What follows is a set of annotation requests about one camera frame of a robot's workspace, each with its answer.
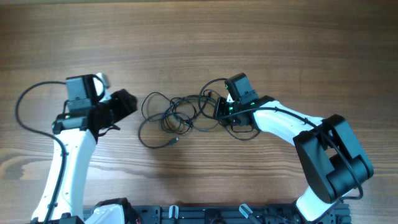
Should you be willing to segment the black USB cable thin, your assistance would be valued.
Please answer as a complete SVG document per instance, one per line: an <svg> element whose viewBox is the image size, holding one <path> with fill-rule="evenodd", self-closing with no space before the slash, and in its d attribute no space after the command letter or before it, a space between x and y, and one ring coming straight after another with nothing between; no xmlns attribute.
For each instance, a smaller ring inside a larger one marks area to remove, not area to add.
<svg viewBox="0 0 398 224"><path fill-rule="evenodd" d="M169 106L164 110L164 112L153 114L153 115L145 115L144 107L149 104L149 101L152 97L156 95L161 96L165 99ZM178 111L177 108L183 105L189 105L193 109L193 114L190 116L182 111ZM203 114L206 106L215 106L215 99L211 97L211 92L207 95L188 95L183 97L174 97L167 98L160 92L152 92L149 93L141 105L141 114L144 118L144 121L140 124L138 133L140 134L144 125L147 123L159 122L160 128L166 133L170 134L185 134L189 132L191 129L196 129L201 132L207 132L212 129L215 129L219 122L216 122L213 126L209 128L200 128L195 125L196 119Z"/></svg>

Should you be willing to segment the black USB cable long tail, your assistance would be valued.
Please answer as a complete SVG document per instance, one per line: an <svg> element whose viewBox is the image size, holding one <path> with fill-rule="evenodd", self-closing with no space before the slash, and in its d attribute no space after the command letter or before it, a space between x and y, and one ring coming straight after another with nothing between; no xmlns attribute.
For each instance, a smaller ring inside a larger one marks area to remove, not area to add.
<svg viewBox="0 0 398 224"><path fill-rule="evenodd" d="M167 146L172 146L179 142L178 137L171 138L162 134L158 129L153 129L153 125L160 124L164 114L157 113L144 118L139 126L137 137L139 142L148 149L158 150Z"/></svg>

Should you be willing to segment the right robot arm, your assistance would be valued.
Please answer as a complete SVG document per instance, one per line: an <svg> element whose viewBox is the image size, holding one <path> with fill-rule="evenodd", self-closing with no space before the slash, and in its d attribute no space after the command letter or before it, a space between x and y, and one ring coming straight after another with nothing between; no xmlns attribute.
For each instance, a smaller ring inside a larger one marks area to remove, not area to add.
<svg viewBox="0 0 398 224"><path fill-rule="evenodd" d="M308 188L292 205L289 217L293 222L317 223L335 214L344 200L362 199L362 184L374 175L374 168L344 117L309 116L270 96L259 97L244 73L222 82L228 96L218 98L213 119L228 131L250 126L296 148ZM354 189L359 194L352 197L349 193Z"/></svg>

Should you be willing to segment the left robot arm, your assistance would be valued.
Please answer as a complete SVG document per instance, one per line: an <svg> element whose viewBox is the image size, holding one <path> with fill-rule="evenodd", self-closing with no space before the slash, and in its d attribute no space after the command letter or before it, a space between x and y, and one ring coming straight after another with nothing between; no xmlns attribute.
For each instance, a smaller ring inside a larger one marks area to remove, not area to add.
<svg viewBox="0 0 398 224"><path fill-rule="evenodd" d="M137 110L137 98L125 89L109 93L102 73L66 79L68 110L52 125L53 159L32 221L59 221L64 213L83 216L90 159L99 137Z"/></svg>

